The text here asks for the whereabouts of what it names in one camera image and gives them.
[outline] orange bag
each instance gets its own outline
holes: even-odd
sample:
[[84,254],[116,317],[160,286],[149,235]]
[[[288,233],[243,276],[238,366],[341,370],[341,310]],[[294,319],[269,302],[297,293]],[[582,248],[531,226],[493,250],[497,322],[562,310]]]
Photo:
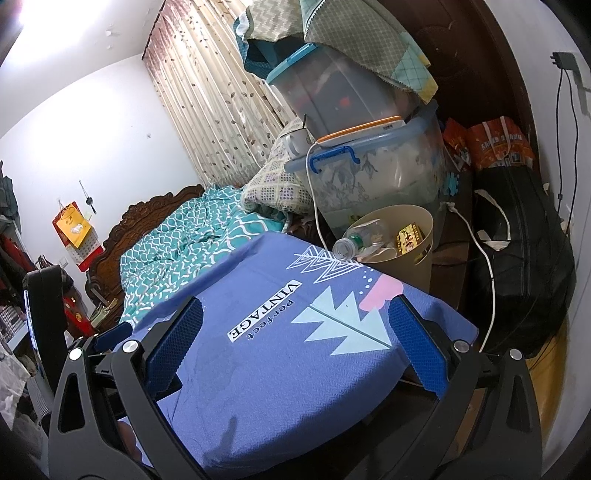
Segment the orange bag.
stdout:
[[534,168],[536,159],[530,143],[508,116],[469,128],[466,141],[477,170],[516,165]]
[[443,141],[448,146],[456,168],[459,171],[465,170],[472,165],[470,151],[466,144],[468,129],[461,126],[453,118],[448,118],[443,131]]

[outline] plastic storage box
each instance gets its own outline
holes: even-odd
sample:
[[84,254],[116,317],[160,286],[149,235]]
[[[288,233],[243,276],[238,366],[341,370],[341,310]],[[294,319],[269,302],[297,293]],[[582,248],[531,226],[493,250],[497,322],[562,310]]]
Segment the plastic storage box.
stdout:
[[267,83],[281,92],[316,139],[392,116],[405,118],[416,96],[330,47],[308,43],[279,64]]
[[[329,150],[315,149],[310,180],[336,238],[363,215],[390,205],[419,205],[433,216],[433,243],[445,221],[449,163],[432,100],[403,127]],[[285,164],[310,190],[305,157]]]

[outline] wastebasket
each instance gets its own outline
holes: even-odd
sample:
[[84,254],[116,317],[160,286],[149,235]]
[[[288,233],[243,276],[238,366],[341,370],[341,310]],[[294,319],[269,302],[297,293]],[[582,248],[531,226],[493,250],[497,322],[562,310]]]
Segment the wastebasket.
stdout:
[[393,205],[365,215],[352,226],[378,218],[388,228],[394,243],[398,232],[411,223],[417,224],[425,238],[416,248],[404,255],[396,257],[396,250],[387,248],[364,258],[362,262],[381,273],[428,293],[433,260],[433,217],[431,213],[417,205]]

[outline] power cord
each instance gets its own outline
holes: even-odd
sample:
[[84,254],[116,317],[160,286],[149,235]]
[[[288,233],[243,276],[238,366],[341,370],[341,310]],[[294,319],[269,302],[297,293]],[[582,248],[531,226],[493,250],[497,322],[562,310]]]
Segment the power cord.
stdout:
[[[560,79],[562,80],[562,72],[564,72],[565,70],[561,70],[561,75],[560,75]],[[556,266],[554,267],[554,270],[556,270],[556,267],[558,266],[558,261],[560,259],[560,255],[562,254],[562,249],[564,248],[564,245],[566,244],[566,239],[568,238],[568,234],[570,232],[570,222],[573,218],[573,211],[574,211],[574,201],[575,198],[577,196],[577,186],[578,186],[578,182],[579,182],[579,170],[578,170],[578,165],[577,165],[577,152],[579,150],[579,122],[577,120],[577,113],[574,109],[574,100],[573,100],[573,84],[570,80],[570,75],[568,72],[566,72],[566,78],[569,81],[569,87],[570,87],[570,107],[573,111],[573,117],[574,117],[574,128],[575,128],[575,139],[574,139],[574,189],[573,189],[573,203],[570,207],[570,212],[569,212],[569,219],[566,223],[566,233],[564,236],[564,240],[563,240],[563,245],[562,248],[560,249],[560,252],[558,253],[558,257],[556,258]],[[542,351],[542,353],[538,356],[538,359],[534,362],[534,364],[531,366],[531,368],[529,369],[530,372],[542,361],[543,358],[545,358],[544,354],[546,352],[546,350],[548,349],[548,347],[550,346],[550,343],[552,343],[552,338],[550,338],[550,340],[548,341],[548,344],[546,344],[546,346],[544,347],[544,350]]]
[[316,220],[316,230],[318,230],[318,236],[320,237],[322,246],[325,250],[328,250],[329,248],[326,246],[326,242],[324,241],[324,237],[322,236],[322,232],[320,231],[320,220],[318,219],[318,205],[316,204],[316,194],[314,194],[314,187],[312,186],[312,179],[310,178],[310,153],[312,152],[313,148],[317,145],[318,142],[314,142],[314,144],[308,149],[308,153],[306,154],[306,177],[308,178],[308,185],[310,185],[312,204],[314,204],[314,219]]
[[486,345],[486,342],[488,341],[488,337],[491,335],[492,326],[495,323],[495,314],[496,314],[495,276],[493,275],[493,272],[492,272],[491,261],[488,258],[488,255],[486,254],[486,252],[484,251],[484,249],[482,248],[482,246],[480,245],[480,243],[478,243],[478,241],[476,240],[476,237],[474,236],[474,232],[472,232],[472,227],[468,223],[468,220],[466,220],[464,218],[464,216],[460,212],[457,211],[456,204],[455,203],[453,203],[453,202],[447,202],[446,205],[447,205],[447,208],[449,209],[449,211],[455,213],[458,217],[460,217],[462,219],[462,221],[468,227],[468,232],[470,232],[470,236],[472,237],[472,240],[474,240],[474,243],[478,247],[478,250],[480,250],[480,252],[482,253],[482,255],[484,255],[484,258],[486,258],[486,263],[488,264],[488,271],[491,274],[491,289],[492,289],[492,315],[491,315],[491,324],[488,327],[488,331],[486,333],[486,336],[484,337],[484,340],[482,341],[482,346],[480,347],[480,350],[479,350],[479,352],[482,352],[484,350],[484,347]]
[[[550,272],[550,275],[548,276],[548,283],[550,283],[552,281],[552,277],[553,277],[554,273],[556,272],[556,269],[558,268],[558,263],[560,261],[560,257],[562,255],[562,252],[564,251],[564,247],[566,246],[566,241],[569,238],[570,223],[571,223],[572,217],[573,217],[574,203],[575,203],[575,199],[576,199],[576,196],[577,196],[577,187],[578,187],[578,183],[579,183],[579,171],[578,171],[578,162],[577,162],[577,152],[578,152],[578,148],[579,148],[579,122],[577,120],[577,114],[576,114],[576,111],[574,109],[573,85],[572,85],[572,82],[570,80],[570,75],[568,73],[568,70],[572,70],[572,71],[577,71],[578,72],[578,66],[576,64],[576,61],[574,59],[574,55],[572,55],[572,53],[554,52],[553,55],[551,56],[551,58],[554,60],[553,63],[560,69],[560,81],[558,83],[558,92],[556,94],[556,138],[557,138],[557,149],[558,149],[558,173],[560,175],[560,193],[558,194],[558,221],[557,221],[558,225],[560,224],[560,206],[561,206],[562,199],[563,199],[563,192],[562,192],[562,188],[563,188],[563,182],[562,182],[562,161],[561,161],[561,156],[560,156],[560,141],[558,139],[558,136],[559,136],[559,131],[558,131],[558,108],[560,106],[560,89],[562,87],[562,80],[563,80],[563,74],[564,73],[566,73],[567,80],[569,81],[569,87],[570,87],[570,106],[571,106],[571,109],[573,111],[573,117],[574,117],[574,125],[575,125],[576,135],[575,135],[575,141],[574,141],[574,188],[573,188],[573,202],[571,204],[571,208],[570,208],[570,212],[569,212],[569,219],[567,221],[566,233],[564,235],[563,243],[562,243],[562,246],[561,246],[560,250],[558,251],[558,255],[556,256],[556,262],[554,264],[554,267],[552,268],[552,270]],[[505,337],[502,340],[497,341],[497,343],[494,345],[494,347],[499,346],[503,342],[505,342],[523,324],[523,322],[528,319],[528,317],[530,316],[530,313],[533,311],[535,305],[538,302],[538,299],[540,298],[540,294],[541,293],[538,293],[538,295],[536,296],[536,298],[532,302],[530,309],[527,311],[527,313],[521,319],[521,321],[519,323],[517,323],[517,325],[515,325],[515,327],[507,335],[505,335]],[[550,342],[546,345],[546,347],[544,348],[544,351],[548,348],[549,345],[550,345]],[[530,368],[530,371],[537,365],[538,361]]]

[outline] carved wooden headboard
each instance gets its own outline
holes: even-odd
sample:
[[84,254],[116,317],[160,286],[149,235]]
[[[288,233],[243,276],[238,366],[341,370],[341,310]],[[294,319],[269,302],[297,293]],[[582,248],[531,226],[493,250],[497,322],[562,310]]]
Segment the carved wooden headboard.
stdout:
[[113,227],[109,238],[103,246],[105,252],[100,254],[91,264],[89,280],[86,282],[86,294],[95,305],[100,300],[92,291],[96,289],[104,298],[112,300],[123,298],[119,276],[119,259],[127,250],[134,246],[146,233],[151,232],[181,204],[192,198],[199,198],[204,190],[201,185],[185,187],[178,194],[167,193],[154,197],[148,202],[131,205],[123,214],[121,221]]

